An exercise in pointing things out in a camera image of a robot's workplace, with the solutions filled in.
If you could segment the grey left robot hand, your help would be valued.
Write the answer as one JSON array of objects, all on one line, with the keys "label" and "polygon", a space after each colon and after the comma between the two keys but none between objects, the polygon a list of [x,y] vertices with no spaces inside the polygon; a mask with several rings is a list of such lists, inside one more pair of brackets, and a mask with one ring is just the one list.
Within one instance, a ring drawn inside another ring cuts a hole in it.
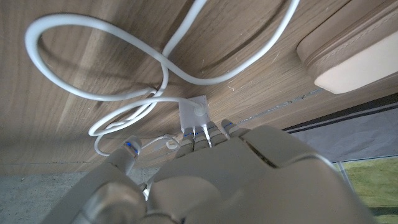
[{"label": "grey left robot hand", "polygon": [[128,176],[131,136],[84,176],[45,223],[374,223],[334,166],[293,136],[260,126],[188,128],[175,158],[147,182]]}]

